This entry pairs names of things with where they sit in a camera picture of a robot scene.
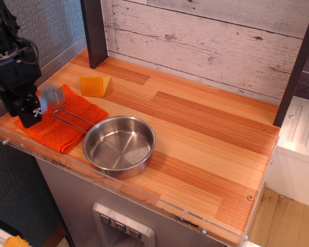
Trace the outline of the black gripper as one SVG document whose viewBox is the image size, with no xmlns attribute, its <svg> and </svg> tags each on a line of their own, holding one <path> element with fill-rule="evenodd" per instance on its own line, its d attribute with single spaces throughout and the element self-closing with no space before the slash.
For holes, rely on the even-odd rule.
<svg viewBox="0 0 309 247">
<path fill-rule="evenodd" d="M 25 128 L 42 120 L 35 86 L 40 76 L 37 53 L 32 47 L 0 56 L 0 98 L 9 114 L 19 116 Z"/>
</svg>

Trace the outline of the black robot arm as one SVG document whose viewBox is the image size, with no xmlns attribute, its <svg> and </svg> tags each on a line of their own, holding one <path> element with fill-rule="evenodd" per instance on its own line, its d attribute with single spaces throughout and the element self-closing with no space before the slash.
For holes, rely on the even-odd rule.
<svg viewBox="0 0 309 247">
<path fill-rule="evenodd" d="M 35 82 L 41 77 L 38 48 L 18 36 L 16 17 L 0 1 L 0 98 L 12 117 L 24 128 L 42 120 Z"/>
</svg>

